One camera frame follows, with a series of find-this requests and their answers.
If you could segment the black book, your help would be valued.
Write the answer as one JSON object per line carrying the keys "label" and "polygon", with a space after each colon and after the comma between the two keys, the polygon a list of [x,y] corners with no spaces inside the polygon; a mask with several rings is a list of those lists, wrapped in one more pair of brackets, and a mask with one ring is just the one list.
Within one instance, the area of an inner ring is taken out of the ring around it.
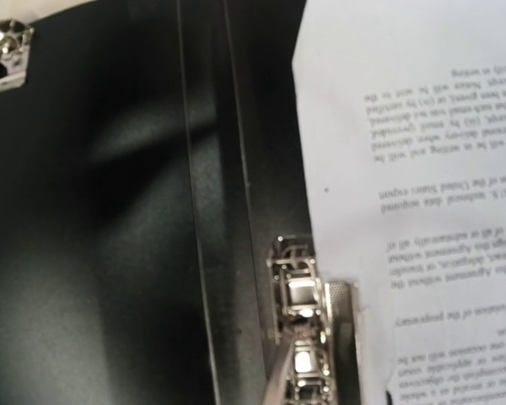
{"label": "black book", "polygon": [[310,233],[301,1],[0,1],[0,404],[259,404]]}

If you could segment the printed text paper sheet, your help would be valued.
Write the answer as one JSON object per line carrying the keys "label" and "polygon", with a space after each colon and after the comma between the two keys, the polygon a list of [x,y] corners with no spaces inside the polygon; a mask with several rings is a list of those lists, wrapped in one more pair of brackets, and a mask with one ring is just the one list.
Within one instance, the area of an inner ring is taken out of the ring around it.
{"label": "printed text paper sheet", "polygon": [[506,404],[506,1],[309,1],[293,75],[363,402]]}

